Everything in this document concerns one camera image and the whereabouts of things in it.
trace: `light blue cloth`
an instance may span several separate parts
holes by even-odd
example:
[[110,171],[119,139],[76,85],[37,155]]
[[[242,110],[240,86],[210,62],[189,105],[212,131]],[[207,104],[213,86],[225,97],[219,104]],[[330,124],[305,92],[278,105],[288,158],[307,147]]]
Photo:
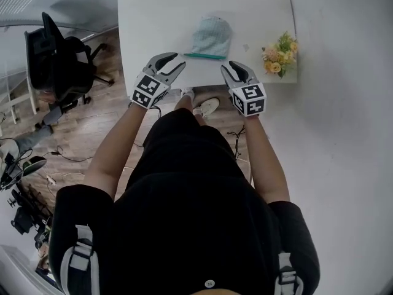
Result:
[[222,18],[202,18],[198,30],[193,34],[192,53],[226,58],[231,33],[228,22]]

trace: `buckle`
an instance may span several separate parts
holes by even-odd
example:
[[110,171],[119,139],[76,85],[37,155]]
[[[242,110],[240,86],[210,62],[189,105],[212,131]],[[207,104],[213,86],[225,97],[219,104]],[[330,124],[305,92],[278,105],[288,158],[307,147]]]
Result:
[[285,266],[279,272],[280,285],[294,284],[296,282],[297,274],[293,267]]

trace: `black cable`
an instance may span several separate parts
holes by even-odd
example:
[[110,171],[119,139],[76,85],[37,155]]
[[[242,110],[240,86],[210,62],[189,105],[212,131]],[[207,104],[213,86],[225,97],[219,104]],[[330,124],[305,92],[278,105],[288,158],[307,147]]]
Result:
[[235,143],[235,159],[238,160],[239,156],[241,155],[241,153],[239,152],[239,139],[240,136],[246,133],[246,128],[244,128],[244,126],[242,127],[242,129],[236,133],[236,132],[227,132],[228,135],[235,135],[236,136],[236,143]]
[[86,160],[90,160],[90,159],[92,159],[93,158],[93,156],[90,156],[90,157],[87,157],[86,159],[83,159],[83,160],[73,160],[73,159],[69,159],[68,157],[65,157],[63,154],[64,154],[64,150],[63,150],[63,148],[61,147],[61,146],[57,146],[56,147],[56,151],[57,151],[57,153],[58,153],[58,155],[60,155],[62,158],[64,158],[64,159],[66,159],[66,160],[70,160],[70,161],[72,161],[72,162],[84,162],[84,161],[86,161]]
[[17,140],[15,140],[14,138],[3,138],[3,139],[0,139],[0,141],[2,141],[2,140],[14,140],[15,142],[17,142]]
[[[30,154],[27,155],[26,157],[23,157],[28,151],[30,151]],[[32,149],[31,147],[29,147],[27,150],[25,150],[25,151],[20,155],[20,157],[17,159],[17,162],[19,163],[21,160],[27,159],[28,157],[31,156],[31,154],[33,154],[33,149]]]
[[62,158],[66,159],[66,160],[70,160],[70,161],[72,161],[72,162],[84,162],[85,160],[90,160],[90,159],[93,158],[93,156],[90,156],[90,157],[87,157],[86,159],[83,159],[83,160],[73,160],[73,159],[70,159],[70,158],[65,157],[65,156],[63,155],[63,154],[64,154],[64,150],[63,150],[63,148],[62,148],[61,146],[59,146],[59,145],[56,147],[56,151],[46,152],[42,157],[45,157],[47,154],[56,155],[56,156],[59,156],[59,155],[60,155]]
[[159,108],[156,105],[153,105],[152,107],[150,107],[150,109],[157,109],[158,110],[158,119],[161,118],[161,116],[162,116],[161,108]]

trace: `shoulder strap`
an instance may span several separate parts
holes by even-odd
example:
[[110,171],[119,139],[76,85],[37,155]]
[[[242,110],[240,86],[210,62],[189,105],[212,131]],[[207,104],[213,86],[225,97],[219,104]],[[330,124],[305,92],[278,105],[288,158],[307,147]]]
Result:
[[304,287],[303,281],[297,276],[296,270],[290,263],[290,253],[282,251],[278,255],[278,260],[280,273],[276,278],[274,295],[302,295]]
[[61,287],[65,295],[77,294],[71,289],[80,289],[75,282],[80,283],[80,274],[85,275],[90,271],[91,291],[86,295],[99,295],[99,267],[97,253],[93,250],[93,232],[88,226],[76,225],[76,228],[78,230],[77,243],[66,251],[61,262]]

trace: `cable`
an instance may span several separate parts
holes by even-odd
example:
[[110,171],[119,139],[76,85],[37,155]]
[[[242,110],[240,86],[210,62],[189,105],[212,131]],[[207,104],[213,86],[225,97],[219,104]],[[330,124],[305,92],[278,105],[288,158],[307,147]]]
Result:
[[238,157],[238,160],[241,160],[242,162],[246,162],[246,163],[250,164],[250,162],[248,160],[240,159],[239,157]]
[[236,143],[235,143],[235,159],[238,160],[239,156],[241,155],[241,153],[239,152],[239,139],[240,136],[246,132],[246,128],[244,128],[244,126],[242,127],[242,129],[236,133],[236,132],[227,132],[228,135],[235,135],[236,136]]
[[68,176],[68,175],[71,175],[71,174],[74,174],[74,175],[82,175],[82,176],[85,176],[84,174],[82,174],[82,173],[66,173],[66,174],[62,174],[62,173],[53,173],[53,174],[47,174],[48,176],[50,176],[51,178],[52,178],[52,176],[53,175],[61,175],[61,176]]
[[159,108],[156,105],[153,105],[152,107],[150,107],[150,109],[157,109],[158,110],[158,119],[161,118],[161,116],[162,116],[161,108]]
[[49,191],[49,193],[50,193],[51,195],[53,195],[53,198],[56,198],[56,196],[53,194],[53,192],[49,189],[49,184],[50,184],[50,182],[48,181],[48,183],[47,183],[48,191]]
[[17,141],[14,138],[3,138],[3,139],[0,139],[0,141],[2,141],[2,140],[14,140],[15,142]]
[[53,151],[53,152],[46,152],[42,157],[44,157],[45,155],[47,155],[47,154],[49,154],[49,153],[51,153],[51,155],[56,155],[56,156],[60,155],[62,158],[66,159],[66,160],[70,160],[70,161],[72,161],[72,162],[84,162],[85,160],[90,160],[90,159],[93,158],[93,156],[90,156],[90,157],[87,157],[86,159],[83,159],[83,160],[73,160],[73,159],[70,159],[70,158],[65,157],[65,156],[63,155],[63,154],[64,154],[64,150],[63,150],[63,148],[62,148],[61,146],[59,146],[59,145],[56,147],[56,151]]
[[[28,151],[30,151],[30,154],[27,155],[26,157],[23,157]],[[20,154],[19,158],[17,159],[17,163],[20,163],[21,160],[25,160],[28,157],[31,156],[31,154],[33,154],[33,149],[31,147],[29,147],[27,150],[25,150],[22,154]]]

